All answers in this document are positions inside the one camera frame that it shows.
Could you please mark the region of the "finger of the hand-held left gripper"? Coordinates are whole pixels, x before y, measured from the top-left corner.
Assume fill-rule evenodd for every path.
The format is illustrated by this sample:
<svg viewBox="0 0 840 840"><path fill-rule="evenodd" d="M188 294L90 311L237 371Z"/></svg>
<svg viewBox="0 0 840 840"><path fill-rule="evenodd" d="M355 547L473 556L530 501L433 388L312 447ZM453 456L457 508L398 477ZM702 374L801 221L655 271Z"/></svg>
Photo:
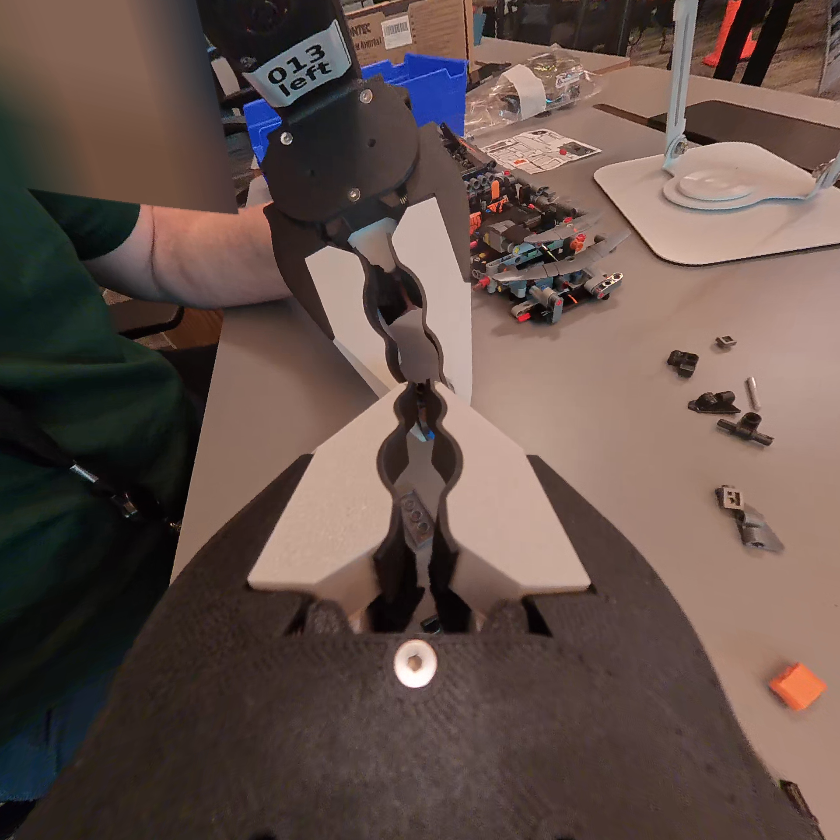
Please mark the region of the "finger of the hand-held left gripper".
<svg viewBox="0 0 840 840"><path fill-rule="evenodd" d="M306 265L332 334L332 343L377 397L405 381L400 352L368 300L370 265L354 252L326 245Z"/></svg>
<svg viewBox="0 0 840 840"><path fill-rule="evenodd" d="M471 287L462 277L448 231L435 197L409 206L401 219L377 221L377 265L385 272L377 291L377 336L384 342L383 368L377 373L377 395L384 396L404 382L403 370L431 370L432 358L423 342L400 348L385 320L398 311L396 293L411 280L421 297L422 341L437 352L437 377L460 397L473 393Z"/></svg>

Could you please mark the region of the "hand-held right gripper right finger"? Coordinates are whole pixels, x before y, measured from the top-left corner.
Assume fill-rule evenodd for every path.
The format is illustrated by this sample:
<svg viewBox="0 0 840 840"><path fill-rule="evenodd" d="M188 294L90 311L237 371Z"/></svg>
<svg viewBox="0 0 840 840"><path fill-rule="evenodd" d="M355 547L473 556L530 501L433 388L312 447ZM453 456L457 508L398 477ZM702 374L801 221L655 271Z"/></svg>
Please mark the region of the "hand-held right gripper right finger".
<svg viewBox="0 0 840 840"><path fill-rule="evenodd" d="M522 447L440 384L425 395L437 504L430 591L445 633L501 602L580 593L588 575Z"/></svg>

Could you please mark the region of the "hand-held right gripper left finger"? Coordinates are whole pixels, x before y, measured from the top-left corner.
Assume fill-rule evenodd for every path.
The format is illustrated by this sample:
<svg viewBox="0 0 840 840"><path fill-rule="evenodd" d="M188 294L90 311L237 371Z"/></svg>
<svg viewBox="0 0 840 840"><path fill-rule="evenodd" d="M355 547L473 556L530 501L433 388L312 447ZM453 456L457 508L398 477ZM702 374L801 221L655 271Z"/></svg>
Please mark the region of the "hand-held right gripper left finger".
<svg viewBox="0 0 840 840"><path fill-rule="evenodd" d="M248 574L263 592L296 592L368 613L376 632L407 630L421 601L397 481L409 463L417 389L392 389L321 444Z"/></svg>

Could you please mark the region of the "lego car model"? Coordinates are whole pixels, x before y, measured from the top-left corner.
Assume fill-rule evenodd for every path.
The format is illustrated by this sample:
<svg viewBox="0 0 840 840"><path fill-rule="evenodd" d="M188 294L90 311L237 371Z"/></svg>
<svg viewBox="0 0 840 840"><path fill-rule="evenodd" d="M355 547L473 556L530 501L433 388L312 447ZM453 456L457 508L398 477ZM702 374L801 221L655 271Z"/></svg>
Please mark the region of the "lego car model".
<svg viewBox="0 0 840 840"><path fill-rule="evenodd" d="M547 185L506 171L446 124L438 128L469 204L470 275L475 291L510 302L517 322L555 324L582 301L603 301L623 283L602 261L629 236L597 232L601 213L564 200Z"/></svg>

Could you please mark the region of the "person's left forearm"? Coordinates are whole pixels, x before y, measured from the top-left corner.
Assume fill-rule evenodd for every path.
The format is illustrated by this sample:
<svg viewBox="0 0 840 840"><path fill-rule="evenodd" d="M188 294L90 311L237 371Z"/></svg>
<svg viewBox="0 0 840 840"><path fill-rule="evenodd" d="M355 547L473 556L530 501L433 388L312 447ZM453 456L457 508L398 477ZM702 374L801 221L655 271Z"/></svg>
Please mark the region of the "person's left forearm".
<svg viewBox="0 0 840 840"><path fill-rule="evenodd" d="M291 296L272 247L266 205L237 215L142 205L121 245L83 264L128 298L218 310Z"/></svg>

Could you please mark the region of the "clear bag of lego parts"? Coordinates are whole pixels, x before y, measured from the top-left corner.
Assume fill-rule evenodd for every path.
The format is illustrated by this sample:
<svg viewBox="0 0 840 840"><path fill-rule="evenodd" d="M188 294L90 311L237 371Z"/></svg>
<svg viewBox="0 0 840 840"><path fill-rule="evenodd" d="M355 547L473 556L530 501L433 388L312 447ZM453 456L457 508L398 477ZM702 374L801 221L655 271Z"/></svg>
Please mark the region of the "clear bag of lego parts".
<svg viewBox="0 0 840 840"><path fill-rule="evenodd" d="M552 45L496 71L465 95L465 135L477 136L598 98L603 82L571 52Z"/></svg>

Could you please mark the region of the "light grey lego joint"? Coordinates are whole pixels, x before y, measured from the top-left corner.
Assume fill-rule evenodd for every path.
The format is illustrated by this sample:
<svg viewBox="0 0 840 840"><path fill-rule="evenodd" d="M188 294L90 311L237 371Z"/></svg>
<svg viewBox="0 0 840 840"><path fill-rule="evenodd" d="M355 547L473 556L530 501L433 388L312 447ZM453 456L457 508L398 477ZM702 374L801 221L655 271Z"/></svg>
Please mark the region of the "light grey lego joint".
<svg viewBox="0 0 840 840"><path fill-rule="evenodd" d="M745 506L744 509L736 511L735 519L741 542L746 547L772 553L784 551L782 541L760 511Z"/></svg>

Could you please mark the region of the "black T-shaped lego connector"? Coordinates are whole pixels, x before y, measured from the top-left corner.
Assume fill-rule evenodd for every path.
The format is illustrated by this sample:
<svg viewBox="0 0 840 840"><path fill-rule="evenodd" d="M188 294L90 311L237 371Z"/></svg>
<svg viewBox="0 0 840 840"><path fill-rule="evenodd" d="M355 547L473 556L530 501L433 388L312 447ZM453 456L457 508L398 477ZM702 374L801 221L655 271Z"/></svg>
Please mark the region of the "black T-shaped lego connector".
<svg viewBox="0 0 840 840"><path fill-rule="evenodd" d="M722 432L740 439L744 442L769 447L774 442L774 437L760 431L762 416L756 412L743 414L737 422L727 418L717 421L717 428Z"/></svg>

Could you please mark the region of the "orange lego piece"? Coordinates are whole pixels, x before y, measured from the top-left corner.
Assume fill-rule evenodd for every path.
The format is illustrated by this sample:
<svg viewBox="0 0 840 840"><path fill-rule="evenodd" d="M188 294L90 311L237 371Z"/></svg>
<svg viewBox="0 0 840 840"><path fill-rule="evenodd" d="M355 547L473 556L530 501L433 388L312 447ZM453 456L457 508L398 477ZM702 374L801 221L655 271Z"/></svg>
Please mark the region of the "orange lego piece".
<svg viewBox="0 0 840 840"><path fill-rule="evenodd" d="M768 688L789 709L804 711L826 692L826 683L802 662L796 662L771 678Z"/></svg>

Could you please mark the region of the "nested blue storage bins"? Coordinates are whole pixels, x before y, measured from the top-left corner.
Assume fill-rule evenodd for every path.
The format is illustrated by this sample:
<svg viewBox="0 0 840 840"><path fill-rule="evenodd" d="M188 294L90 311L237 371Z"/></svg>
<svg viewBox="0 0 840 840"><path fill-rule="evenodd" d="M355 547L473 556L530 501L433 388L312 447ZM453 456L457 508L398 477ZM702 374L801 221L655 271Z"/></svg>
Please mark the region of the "nested blue storage bins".
<svg viewBox="0 0 840 840"><path fill-rule="evenodd" d="M389 60L362 68L362 77L382 76L394 87L405 88L418 126L446 124L458 136L465 134L466 89L469 63L464 59L407 54L400 64ZM252 169L261 165L268 136L280 126L280 116L264 100L244 105L248 137L254 152Z"/></svg>

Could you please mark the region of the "cardboard box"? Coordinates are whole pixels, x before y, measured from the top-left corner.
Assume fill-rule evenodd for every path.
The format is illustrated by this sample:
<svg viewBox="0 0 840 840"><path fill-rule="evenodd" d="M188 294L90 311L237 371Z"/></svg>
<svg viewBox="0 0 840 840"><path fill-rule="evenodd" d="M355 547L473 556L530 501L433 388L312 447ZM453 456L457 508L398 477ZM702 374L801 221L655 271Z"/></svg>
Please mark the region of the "cardboard box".
<svg viewBox="0 0 840 840"><path fill-rule="evenodd" d="M392 1L345 5L353 47L363 67L405 55L472 60L474 36L466 1Z"/></svg>

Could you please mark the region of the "white sticker sheet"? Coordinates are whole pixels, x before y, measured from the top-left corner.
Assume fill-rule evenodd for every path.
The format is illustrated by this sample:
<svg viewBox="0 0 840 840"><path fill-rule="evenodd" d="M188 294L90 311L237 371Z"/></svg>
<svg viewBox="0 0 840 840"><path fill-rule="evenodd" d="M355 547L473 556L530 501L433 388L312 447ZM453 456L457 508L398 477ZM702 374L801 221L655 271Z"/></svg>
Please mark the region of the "white sticker sheet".
<svg viewBox="0 0 840 840"><path fill-rule="evenodd" d="M530 175L550 172L571 162L598 155L601 149L564 137L548 129L519 133L508 139L481 146L506 171L519 170Z"/></svg>

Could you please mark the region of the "person's green shirt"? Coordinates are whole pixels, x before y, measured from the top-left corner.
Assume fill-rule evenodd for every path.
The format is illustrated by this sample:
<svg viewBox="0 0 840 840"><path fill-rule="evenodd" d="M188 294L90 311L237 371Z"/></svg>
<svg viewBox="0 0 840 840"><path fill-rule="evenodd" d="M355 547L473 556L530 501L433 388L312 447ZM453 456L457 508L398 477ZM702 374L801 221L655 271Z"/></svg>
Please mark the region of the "person's green shirt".
<svg viewBox="0 0 840 840"><path fill-rule="evenodd" d="M179 518L198 422L160 353L119 335L83 265L138 205L2 182L1 390L26 428ZM2 742L110 670L165 588L175 544L66 467L2 453Z"/></svg>

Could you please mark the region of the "dark table hatch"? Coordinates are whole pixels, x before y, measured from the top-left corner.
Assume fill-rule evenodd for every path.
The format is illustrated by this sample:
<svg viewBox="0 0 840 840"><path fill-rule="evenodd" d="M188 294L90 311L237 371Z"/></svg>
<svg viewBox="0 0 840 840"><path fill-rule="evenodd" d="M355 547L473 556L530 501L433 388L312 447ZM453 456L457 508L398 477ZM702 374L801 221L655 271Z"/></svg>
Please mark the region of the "dark table hatch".
<svg viewBox="0 0 840 840"><path fill-rule="evenodd" d="M757 144L808 172L830 162L839 148L838 128L718 100L687 107L686 137L699 145Z"/></svg>

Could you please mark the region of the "person's blue jeans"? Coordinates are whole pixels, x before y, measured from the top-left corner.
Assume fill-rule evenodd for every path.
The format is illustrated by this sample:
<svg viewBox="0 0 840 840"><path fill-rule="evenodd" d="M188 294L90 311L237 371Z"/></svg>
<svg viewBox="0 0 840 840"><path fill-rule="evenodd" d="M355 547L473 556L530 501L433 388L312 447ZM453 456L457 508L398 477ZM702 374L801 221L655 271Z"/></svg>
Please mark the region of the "person's blue jeans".
<svg viewBox="0 0 840 840"><path fill-rule="evenodd" d="M41 799L71 761L72 747L59 710L49 710L5 742L1 748L1 803Z"/></svg>

